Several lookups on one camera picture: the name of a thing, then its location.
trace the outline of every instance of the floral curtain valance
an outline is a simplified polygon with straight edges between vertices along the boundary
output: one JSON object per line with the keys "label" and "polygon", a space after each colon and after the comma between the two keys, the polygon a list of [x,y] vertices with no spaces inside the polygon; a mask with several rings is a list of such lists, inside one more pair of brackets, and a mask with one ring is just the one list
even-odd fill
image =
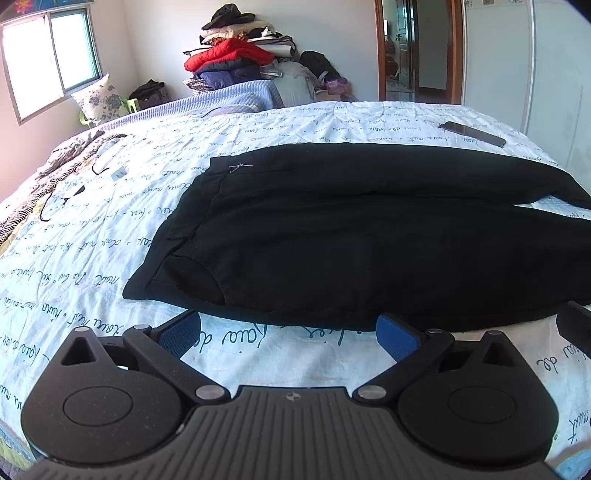
{"label": "floral curtain valance", "polygon": [[43,12],[54,8],[89,4],[94,0],[0,0],[0,22],[6,22],[23,15]]}

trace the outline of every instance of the doorway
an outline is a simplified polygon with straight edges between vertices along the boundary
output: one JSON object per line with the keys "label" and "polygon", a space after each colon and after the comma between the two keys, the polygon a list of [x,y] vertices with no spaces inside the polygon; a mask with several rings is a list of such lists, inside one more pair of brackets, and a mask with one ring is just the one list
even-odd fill
{"label": "doorway", "polygon": [[462,0],[375,0],[380,100],[460,103]]}

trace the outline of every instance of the red flower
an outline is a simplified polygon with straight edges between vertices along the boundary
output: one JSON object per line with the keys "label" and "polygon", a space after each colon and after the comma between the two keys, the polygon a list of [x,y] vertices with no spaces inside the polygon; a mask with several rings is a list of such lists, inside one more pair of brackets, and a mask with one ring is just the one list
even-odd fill
{"label": "red flower", "polygon": [[17,0],[14,2],[14,11],[20,14],[26,14],[33,9],[33,0]]}

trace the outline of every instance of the window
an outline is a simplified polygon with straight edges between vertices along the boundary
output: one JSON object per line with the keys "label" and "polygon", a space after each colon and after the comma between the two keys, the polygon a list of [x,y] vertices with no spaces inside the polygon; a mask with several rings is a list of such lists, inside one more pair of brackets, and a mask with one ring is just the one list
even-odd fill
{"label": "window", "polygon": [[2,50],[21,122],[100,78],[86,8],[4,25]]}

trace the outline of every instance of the green plastic chair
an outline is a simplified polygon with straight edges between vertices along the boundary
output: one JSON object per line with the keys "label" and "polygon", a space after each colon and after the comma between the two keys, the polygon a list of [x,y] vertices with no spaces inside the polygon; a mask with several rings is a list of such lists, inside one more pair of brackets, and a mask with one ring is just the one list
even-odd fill
{"label": "green plastic chair", "polygon": [[[139,101],[137,98],[128,100],[127,98],[124,98],[121,95],[119,95],[119,98],[121,99],[121,102],[123,102],[123,105],[125,105],[125,108],[129,113],[139,112],[140,108]],[[88,128],[92,128],[92,120],[88,120],[82,110],[80,110],[80,123]]]}

